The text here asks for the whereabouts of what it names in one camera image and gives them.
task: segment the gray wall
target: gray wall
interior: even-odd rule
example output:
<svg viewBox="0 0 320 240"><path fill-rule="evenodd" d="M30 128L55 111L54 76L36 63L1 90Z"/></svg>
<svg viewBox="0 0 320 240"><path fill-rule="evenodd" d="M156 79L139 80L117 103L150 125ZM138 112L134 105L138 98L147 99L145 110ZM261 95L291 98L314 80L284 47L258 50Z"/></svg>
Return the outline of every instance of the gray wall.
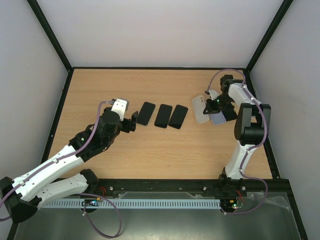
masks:
<svg viewBox="0 0 320 240"><path fill-rule="evenodd" d="M259 98L272 108L270 141L291 182L309 239L320 235L320 4L296 0L254 67Z"/></svg>
<svg viewBox="0 0 320 240"><path fill-rule="evenodd" d="M27 1L1 1L0 179L40 163L66 76ZM2 207L0 218L7 215ZM0 222L0 240L11 223Z"/></svg>
<svg viewBox="0 0 320 240"><path fill-rule="evenodd" d="M38 0L72 66L246 67L282 0Z"/></svg>

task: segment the purple cable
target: purple cable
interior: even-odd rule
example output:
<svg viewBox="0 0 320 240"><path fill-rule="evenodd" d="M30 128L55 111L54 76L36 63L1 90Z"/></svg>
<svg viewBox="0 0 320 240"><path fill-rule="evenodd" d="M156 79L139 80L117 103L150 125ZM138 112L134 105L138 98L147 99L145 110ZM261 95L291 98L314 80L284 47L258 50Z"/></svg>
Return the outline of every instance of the purple cable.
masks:
<svg viewBox="0 0 320 240"><path fill-rule="evenodd" d="M262 121L263 121L263 138L261 140L261 142L258 144L258 145L255 145L255 146L252 146L250 148L248 148L247 152L244 154L243 156L243 159L241 161L241 164L240 164L240 168L239 168L239 171L240 171L240 174L246 178L246 179L252 179L252 180L259 180L261 182L263 182L264 186L265 186L265 192L264 192L264 196L263 196L263 199L259 202L259 204L255 207L253 207L252 209L250 210L247 210L247 211L242 211L242 212L225 212L222 208L221 208L221 211L225 214L225 215L241 215L241 214L248 214L248 213L251 213L253 211L255 211L256 209L258 209L263 203L264 201L267 199L267 195L268 195L268 185L266 183L265 180L261 179L261 178L258 178L258 177L252 177L252 176L247 176L243 173L242 171L242 167L246 161L246 158L248 156L248 151L251 151L252 149L256 149L260 146L262 146L264 144L264 142L266 141L266 138L267 138L267 134L268 134L268 129L267 129L267 121L266 121L266 118L265 118L265 115L264 115L264 112L262 111L259 103L255 100L254 96L251 94L251 92L246 88L244 87L245 86L245 83L246 83L246 76L243 74L243 72L239 71L239 70L236 70L236 69L232 69L232 68L226 68L226 69L222 69L220 71L217 71L215 73L215 75L211 78L211 81L209 83L209 86L206 90L206 92L209 91L210 87L211 87L211 83L213 82L214 78L221 72L225 72L225 71L233 71L233 72L237 72L239 74L241 74L243 76L243 81L242 81L242 89L244 90L244 93L245 95L251 99L253 101L253 103L256 105L256 107L258 108L258 111L262 117Z"/></svg>
<svg viewBox="0 0 320 240"><path fill-rule="evenodd" d="M118 236L120 235L121 228L122 228L122 218L121 218L119 209L116 207L116 205L114 205L114 204L112 203L112 201L110 201L109 199L107 199L107 198L105 198L105 197L103 197L103 196L96 195L96 194L79 193L79 195L101 198L101 199L107 201L108 203L110 203L110 204L112 205L112 207L115 209L116 213L118 214L118 218L119 218L119 230L118 230L118 232L117 232L115 235L113 235L113 236L106 235L106 234L104 234L103 232L101 232L99 229L97 229L97 227L93 224L93 222L92 222L91 219L89 218L88 214L86 213L86 207L87 207L87 205L84 205L83 214L85 215L86 219L88 219L88 221L89 221L91 227L93 228L93 230L96 231L96 233L98 233L100 236L102 236L102 237L104 237L104 238L106 238L106 239L114 239L114 238L118 237Z"/></svg>
<svg viewBox="0 0 320 240"><path fill-rule="evenodd" d="M78 154L79 152L81 152L89 143L90 141L92 140L92 138L94 137L95 135L95 132L97 130L97 126L98 126L98 122L99 122L99 117L100 117L100 111L101 111L101 106L102 104L113 104L114 101L102 101L99 103L99 106L98 106L98 111L97 111L97 116L96 116L96 119L95 119L95 123L94 123L94 127L93 127L93 130L88 138L88 140L85 142L85 144L79 148L77 151L74 151L74 152L71 152L67 155L64 155L64 156L61 156L59 158L57 158L56 160L59 162L60 160L62 159L65 159L65 158L68 158L68 157L71 157L73 155L76 155ZM54 164L55 162L54 161L51 161L51 162L48 162L48 164L40 167L38 170L34 171L32 174L30 174L25 180L23 180L24 183L28 182L31 178L33 178L35 175L37 175L38 173L40 173L42 170L46 169L47 167L49 167L50 165ZM11 189L4 197L3 199L0 201L0 208L2 207L2 205L4 204L5 200L14 192L16 191L18 188L20 188L22 185L21 184L18 184L17 186L15 186L13 189ZM6 221L8 219L10 219L11 217L8 216L6 218L0 218L0 222L3 222L3 221Z"/></svg>

